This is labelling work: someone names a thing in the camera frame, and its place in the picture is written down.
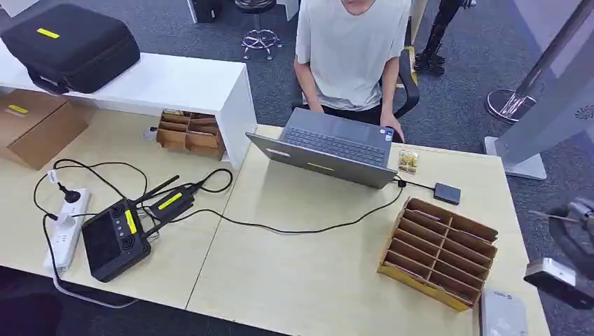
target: cardboard box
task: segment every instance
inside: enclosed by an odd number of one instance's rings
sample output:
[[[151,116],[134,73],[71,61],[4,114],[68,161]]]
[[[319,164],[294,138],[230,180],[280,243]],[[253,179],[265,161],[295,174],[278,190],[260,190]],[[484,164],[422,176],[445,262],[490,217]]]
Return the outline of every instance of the cardboard box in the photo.
[[[87,123],[61,97],[15,90],[0,97],[0,157],[40,170],[70,144]]]
[[[446,305],[464,311],[478,302],[493,264],[497,231],[420,199],[396,218],[378,268]]]
[[[216,119],[201,113],[174,115],[164,110],[156,140],[169,150],[195,153],[217,160],[223,157],[226,149]]]

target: yellow label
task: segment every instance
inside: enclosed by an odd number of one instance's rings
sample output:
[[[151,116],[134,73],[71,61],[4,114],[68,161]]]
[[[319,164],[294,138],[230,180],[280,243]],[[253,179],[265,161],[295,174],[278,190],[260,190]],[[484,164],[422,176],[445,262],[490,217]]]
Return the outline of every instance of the yellow label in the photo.
[[[43,29],[43,28],[37,29],[37,32],[42,35],[45,35],[47,37],[51,37],[52,39],[57,39],[58,37],[60,37],[60,35],[54,33],[53,31],[49,31],[49,30]]]
[[[324,167],[324,166],[320,166],[319,164],[315,164],[315,163],[310,163],[310,162],[308,162],[308,165],[310,165],[310,166],[314,166],[314,167],[318,167],[318,168],[322,168],[322,169],[325,169],[325,170],[329,170],[329,171],[331,171],[331,172],[334,172],[334,169],[332,169],[332,168],[328,168],[328,167]]]
[[[22,114],[26,114],[27,112],[29,112],[28,110],[25,110],[24,108],[16,106],[16,105],[8,105],[8,108],[11,110],[17,111],[19,113],[22,113]]]
[[[167,201],[163,202],[159,206],[159,210],[165,209],[166,207],[168,207],[171,203],[175,202],[175,200],[177,200],[180,197],[181,197],[181,192],[178,192],[177,194],[174,195],[174,197],[171,197]]]
[[[130,210],[126,210],[124,213],[126,215],[126,220],[128,221],[128,226],[130,227],[130,233],[136,233],[136,225],[134,224],[134,219],[132,219],[132,213]]]

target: gray laptop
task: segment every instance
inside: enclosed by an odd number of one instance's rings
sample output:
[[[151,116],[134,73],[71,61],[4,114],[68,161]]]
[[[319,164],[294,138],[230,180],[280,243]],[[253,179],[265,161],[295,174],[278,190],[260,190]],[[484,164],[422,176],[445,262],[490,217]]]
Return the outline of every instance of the gray laptop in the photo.
[[[397,172],[386,168],[394,130],[295,108],[278,140],[246,133],[271,160],[384,188]]]

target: man's hand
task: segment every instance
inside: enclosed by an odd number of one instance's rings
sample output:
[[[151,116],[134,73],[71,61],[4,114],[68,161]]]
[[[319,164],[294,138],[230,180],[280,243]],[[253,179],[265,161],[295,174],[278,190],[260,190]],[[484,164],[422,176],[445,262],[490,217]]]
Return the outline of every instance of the man's hand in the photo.
[[[402,142],[404,142],[404,133],[402,132],[402,126],[400,126],[400,123],[398,122],[396,117],[394,117],[394,114],[391,111],[384,110],[382,108],[382,115],[380,116],[380,126],[393,128],[395,132],[398,132],[398,134],[400,134],[400,139],[402,139]]]
[[[308,105],[311,111],[314,112],[324,112],[324,108],[322,107],[322,105],[320,105],[319,103],[317,104],[309,104]]]

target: power strip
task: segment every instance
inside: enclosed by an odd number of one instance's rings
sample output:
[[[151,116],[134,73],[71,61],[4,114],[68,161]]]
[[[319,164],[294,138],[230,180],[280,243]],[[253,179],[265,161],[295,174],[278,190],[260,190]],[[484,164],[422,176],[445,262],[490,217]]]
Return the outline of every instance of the power strip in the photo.
[[[89,205],[89,190],[83,188],[75,189],[75,191],[81,194],[81,198],[75,203],[64,201],[58,220],[54,222],[54,233],[50,240],[54,251],[56,268],[59,272],[67,270],[70,266],[78,238],[81,235],[84,216],[76,218],[72,218],[72,216],[86,214]],[[49,249],[46,253],[46,259],[43,261],[43,266],[48,270],[53,270]]]

